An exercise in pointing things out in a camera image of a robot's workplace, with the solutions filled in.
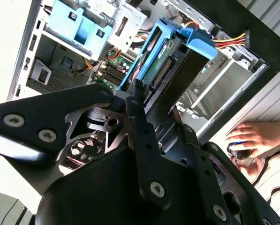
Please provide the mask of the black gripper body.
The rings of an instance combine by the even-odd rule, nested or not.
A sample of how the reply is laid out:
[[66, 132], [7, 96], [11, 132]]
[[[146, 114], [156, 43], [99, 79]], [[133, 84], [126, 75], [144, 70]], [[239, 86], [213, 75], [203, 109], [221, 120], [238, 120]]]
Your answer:
[[180, 127], [179, 156], [161, 155], [141, 106], [126, 107], [116, 148], [55, 181], [37, 225], [207, 225], [210, 159]]

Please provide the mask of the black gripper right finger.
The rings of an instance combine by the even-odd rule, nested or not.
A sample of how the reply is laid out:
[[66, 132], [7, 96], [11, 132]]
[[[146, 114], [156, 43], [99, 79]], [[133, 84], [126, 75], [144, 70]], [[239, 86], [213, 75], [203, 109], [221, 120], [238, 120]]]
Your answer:
[[173, 159], [192, 172], [189, 192], [197, 209], [202, 206], [198, 225], [280, 225], [280, 217], [240, 174], [236, 166], [213, 142], [199, 144], [195, 131], [182, 123], [173, 109], [178, 140]]

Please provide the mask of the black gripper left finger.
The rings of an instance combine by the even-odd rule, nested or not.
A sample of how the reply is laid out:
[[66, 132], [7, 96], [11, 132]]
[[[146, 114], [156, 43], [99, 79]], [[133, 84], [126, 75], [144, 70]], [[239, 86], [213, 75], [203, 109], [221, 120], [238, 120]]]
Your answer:
[[170, 204], [162, 156], [152, 124], [143, 108], [143, 84], [132, 92], [113, 94], [101, 84], [51, 92], [0, 104], [0, 155], [31, 165], [54, 165], [64, 147], [84, 129], [107, 132], [105, 154], [60, 180], [62, 190], [98, 192], [102, 183], [120, 175], [119, 151], [132, 152], [124, 172], [131, 174], [132, 191], [143, 201], [166, 209]]

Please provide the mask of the bare person hand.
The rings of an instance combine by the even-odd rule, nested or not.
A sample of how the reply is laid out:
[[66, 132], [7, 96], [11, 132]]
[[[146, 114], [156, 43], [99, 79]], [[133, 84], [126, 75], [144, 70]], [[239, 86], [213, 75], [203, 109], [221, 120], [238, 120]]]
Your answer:
[[238, 142], [231, 150], [251, 150], [255, 158], [280, 145], [280, 120], [243, 123], [226, 135], [226, 142]]

